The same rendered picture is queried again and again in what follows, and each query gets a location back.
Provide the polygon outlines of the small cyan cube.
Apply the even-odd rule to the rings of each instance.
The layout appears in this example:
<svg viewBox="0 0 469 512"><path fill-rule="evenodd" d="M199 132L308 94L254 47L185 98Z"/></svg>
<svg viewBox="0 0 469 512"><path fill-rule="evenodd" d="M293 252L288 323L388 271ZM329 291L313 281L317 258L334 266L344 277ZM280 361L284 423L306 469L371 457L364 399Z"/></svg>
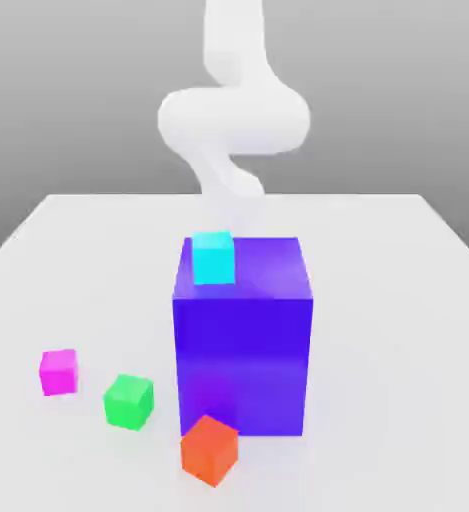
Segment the small cyan cube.
<svg viewBox="0 0 469 512"><path fill-rule="evenodd" d="M235 282L234 241L229 231L193 233L191 244L195 285Z"/></svg>

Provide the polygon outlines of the small green cube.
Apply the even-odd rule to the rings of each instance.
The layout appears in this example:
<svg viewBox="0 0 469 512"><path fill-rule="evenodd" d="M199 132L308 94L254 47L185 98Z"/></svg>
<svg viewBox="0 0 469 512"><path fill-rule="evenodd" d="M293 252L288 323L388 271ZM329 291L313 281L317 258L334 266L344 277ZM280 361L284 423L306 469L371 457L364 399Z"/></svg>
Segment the small green cube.
<svg viewBox="0 0 469 512"><path fill-rule="evenodd" d="M103 395L106 421L139 431L154 408L154 385L144 377L119 374Z"/></svg>

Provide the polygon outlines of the small orange cube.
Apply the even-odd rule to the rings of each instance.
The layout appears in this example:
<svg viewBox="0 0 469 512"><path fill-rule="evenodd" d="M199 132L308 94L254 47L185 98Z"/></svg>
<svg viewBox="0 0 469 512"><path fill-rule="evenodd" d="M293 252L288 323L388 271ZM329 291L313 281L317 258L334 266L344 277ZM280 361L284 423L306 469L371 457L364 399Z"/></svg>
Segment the small orange cube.
<svg viewBox="0 0 469 512"><path fill-rule="evenodd" d="M182 437L180 453L185 472L216 487L238 461L238 431L204 415Z"/></svg>

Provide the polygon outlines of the small magenta cube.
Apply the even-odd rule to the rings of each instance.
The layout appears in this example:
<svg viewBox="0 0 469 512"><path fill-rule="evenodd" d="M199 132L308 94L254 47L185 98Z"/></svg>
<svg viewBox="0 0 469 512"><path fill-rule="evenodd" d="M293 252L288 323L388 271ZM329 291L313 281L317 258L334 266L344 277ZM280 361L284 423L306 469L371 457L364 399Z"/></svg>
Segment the small magenta cube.
<svg viewBox="0 0 469 512"><path fill-rule="evenodd" d="M39 365L45 396L73 394L78 390L78 360L75 349L45 351Z"/></svg>

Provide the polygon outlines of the large purple box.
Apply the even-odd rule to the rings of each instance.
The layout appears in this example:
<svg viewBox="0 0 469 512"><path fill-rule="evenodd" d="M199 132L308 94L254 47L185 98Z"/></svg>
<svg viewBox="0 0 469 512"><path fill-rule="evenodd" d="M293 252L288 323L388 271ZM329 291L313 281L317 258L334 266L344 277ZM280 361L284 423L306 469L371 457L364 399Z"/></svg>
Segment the large purple box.
<svg viewBox="0 0 469 512"><path fill-rule="evenodd" d="M313 293L300 242L237 238L236 281L197 286L185 240L172 296L180 430L204 415L242 436L303 432Z"/></svg>

